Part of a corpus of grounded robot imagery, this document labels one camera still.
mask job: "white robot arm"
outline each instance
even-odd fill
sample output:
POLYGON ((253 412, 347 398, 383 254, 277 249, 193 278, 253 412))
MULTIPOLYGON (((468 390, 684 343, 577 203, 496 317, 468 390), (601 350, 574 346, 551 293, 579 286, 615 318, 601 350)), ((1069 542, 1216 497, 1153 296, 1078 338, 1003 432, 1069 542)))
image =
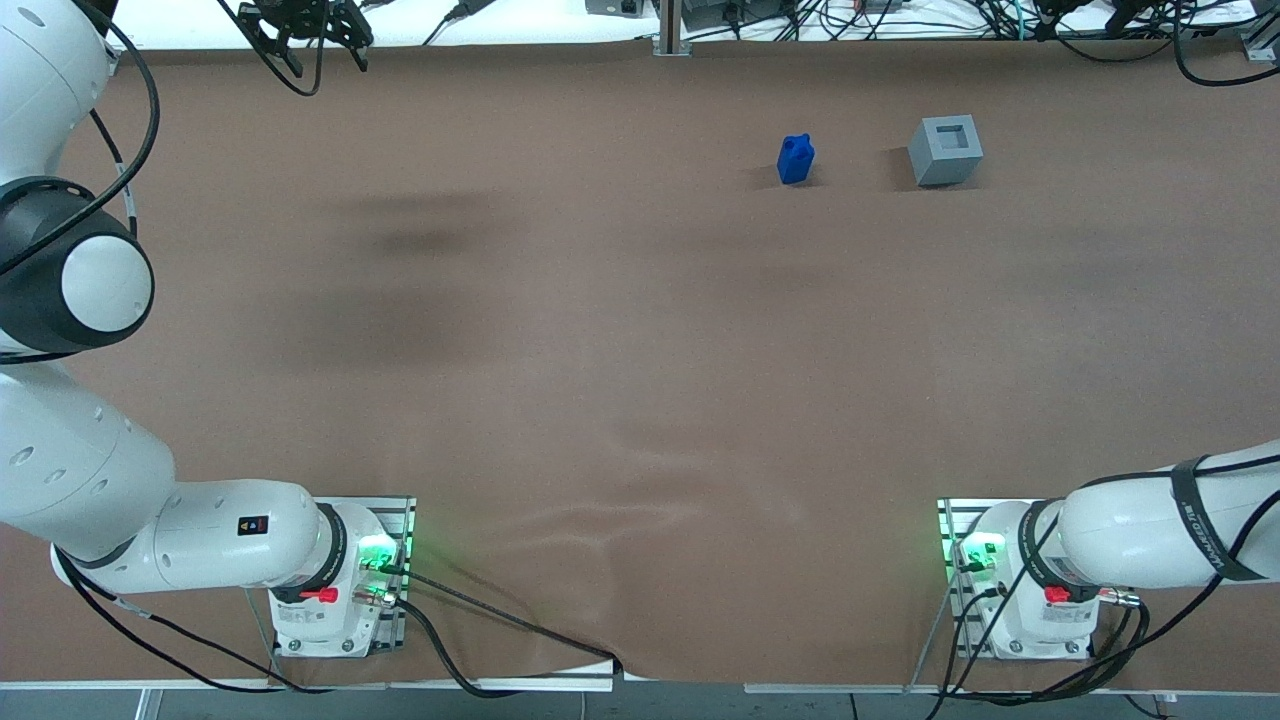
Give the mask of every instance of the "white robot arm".
POLYGON ((0 521, 114 593, 270 588, 291 653, 362 656, 398 550, 372 512, 275 480, 178 483, 160 439, 56 363, 129 337, 152 304, 151 264, 108 213, 41 246, 92 200, 54 173, 110 65, 72 0, 0 4, 0 521))
POLYGON ((1270 512, 1277 495, 1280 441, 1272 441, 1102 478, 1060 500, 1001 502, 952 557, 979 593, 1025 575, 1007 601, 1005 593, 979 601, 997 657, 1083 660, 1100 597, 1203 587, 1219 577, 1280 580, 1280 512, 1270 512))

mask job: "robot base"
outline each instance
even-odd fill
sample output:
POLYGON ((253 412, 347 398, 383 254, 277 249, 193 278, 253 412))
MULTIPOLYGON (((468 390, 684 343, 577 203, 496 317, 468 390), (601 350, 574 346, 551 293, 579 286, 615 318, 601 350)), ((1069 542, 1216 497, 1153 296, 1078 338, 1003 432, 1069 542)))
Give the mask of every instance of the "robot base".
POLYGON ((338 591, 337 600, 285 603, 270 596, 280 656, 365 657, 378 635, 384 607, 376 598, 396 579, 376 569, 396 560, 396 541, 367 507, 335 502, 333 509, 347 530, 346 557, 329 585, 338 591))
MULTIPOLYGON (((1019 525, 1030 506, 1025 502, 1000 502, 973 524, 968 536, 955 543, 956 568, 982 564, 978 571, 961 571, 961 588, 973 594, 996 588, 1007 592, 1023 570, 1019 525)), ((1001 660, 1076 660, 1089 659, 1089 641, 1097 626, 1098 601, 1048 602, 1044 588, 1024 574, 1000 618, 992 618, 1004 597, 978 601, 982 628, 991 626, 988 644, 1001 660)))

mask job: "green light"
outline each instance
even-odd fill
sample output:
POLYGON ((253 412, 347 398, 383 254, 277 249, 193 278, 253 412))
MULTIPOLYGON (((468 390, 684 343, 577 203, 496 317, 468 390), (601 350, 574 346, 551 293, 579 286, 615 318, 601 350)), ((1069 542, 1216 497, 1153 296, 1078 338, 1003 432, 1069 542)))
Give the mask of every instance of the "green light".
POLYGON ((996 566, 996 555, 1005 547, 1005 537, 997 533, 973 533, 961 543, 965 557, 987 570, 996 566))
POLYGON ((378 569, 396 561, 396 541, 387 534, 365 536, 356 544, 362 568, 378 569))

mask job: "gray square block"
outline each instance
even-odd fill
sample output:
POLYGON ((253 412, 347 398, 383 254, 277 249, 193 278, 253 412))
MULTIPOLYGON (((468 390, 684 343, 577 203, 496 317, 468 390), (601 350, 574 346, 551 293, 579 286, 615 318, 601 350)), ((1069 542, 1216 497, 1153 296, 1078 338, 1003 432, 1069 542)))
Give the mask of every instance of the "gray square block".
POLYGON ((982 160, 982 143, 973 115, 924 118, 906 146, 920 187, 955 184, 969 179, 982 160))

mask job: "brown table surface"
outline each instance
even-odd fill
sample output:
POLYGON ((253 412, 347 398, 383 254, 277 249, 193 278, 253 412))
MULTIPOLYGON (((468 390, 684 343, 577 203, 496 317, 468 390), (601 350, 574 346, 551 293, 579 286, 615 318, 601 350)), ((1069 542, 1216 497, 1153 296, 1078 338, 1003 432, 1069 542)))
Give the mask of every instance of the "brown table surface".
MULTIPOLYGON (((1231 44, 1194 61, 1249 69, 1231 44)), ((413 49, 367 74, 335 51, 312 100, 241 54, 155 65, 155 313, 73 372, 186 480, 417 496, 419 568, 639 675, 902 684, 943 588, 940 496, 1057 495, 1276 433, 1280 82, 992 42, 413 49), (916 190, 906 141, 957 113, 986 160, 916 190), (797 132, 813 179, 781 187, 797 132)), ((136 72, 101 110, 132 149, 136 72)), ((110 179, 91 127, 63 172, 110 179)), ((0 541, 0 679, 178 676, 41 543, 0 541)), ((1149 593, 1157 623, 1187 597, 1149 593)), ((238 589, 140 602, 262 659, 238 589)), ((590 660, 422 602, 468 674, 590 660)), ((1222 591, 1116 685, 1280 691, 1277 630, 1270 587, 1222 591)), ((288 667, 442 676, 416 630, 288 667)))

